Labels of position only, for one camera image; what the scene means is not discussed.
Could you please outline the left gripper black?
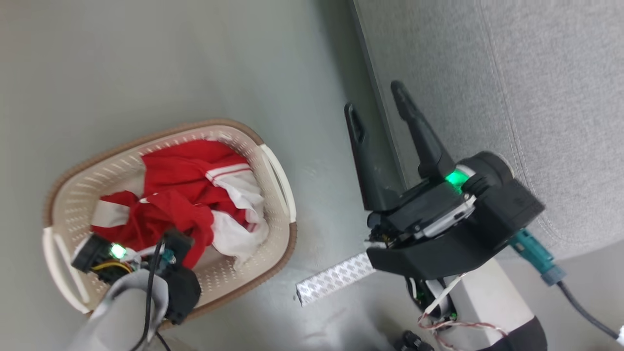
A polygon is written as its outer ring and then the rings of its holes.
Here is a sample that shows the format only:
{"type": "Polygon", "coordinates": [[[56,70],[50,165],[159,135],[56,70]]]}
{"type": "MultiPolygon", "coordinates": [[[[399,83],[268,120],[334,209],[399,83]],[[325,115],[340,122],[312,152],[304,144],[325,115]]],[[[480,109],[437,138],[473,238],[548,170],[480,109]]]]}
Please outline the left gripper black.
{"type": "Polygon", "coordinates": [[[81,273],[95,273],[98,280],[113,285],[120,278],[140,270],[148,270],[150,260],[158,258],[155,276],[169,289],[169,306],[165,318],[181,324],[196,307],[201,287],[194,271],[183,266],[194,240],[177,229],[168,229],[160,236],[160,251],[154,247],[136,252],[106,238],[92,234],[78,246],[72,267],[81,273]]]}

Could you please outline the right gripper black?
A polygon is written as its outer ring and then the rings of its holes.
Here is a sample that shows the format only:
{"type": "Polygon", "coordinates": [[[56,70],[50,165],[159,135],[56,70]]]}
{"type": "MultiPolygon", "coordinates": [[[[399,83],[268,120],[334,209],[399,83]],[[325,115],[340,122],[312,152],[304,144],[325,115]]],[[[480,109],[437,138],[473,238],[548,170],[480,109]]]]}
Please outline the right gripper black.
{"type": "Polygon", "coordinates": [[[369,216],[366,255],[378,271],[436,280],[475,270],[497,255],[545,209],[499,154],[484,151],[456,166],[403,82],[391,92],[408,125],[424,180],[401,197],[373,153],[370,133],[354,104],[346,127],[362,202],[369,216]]]}

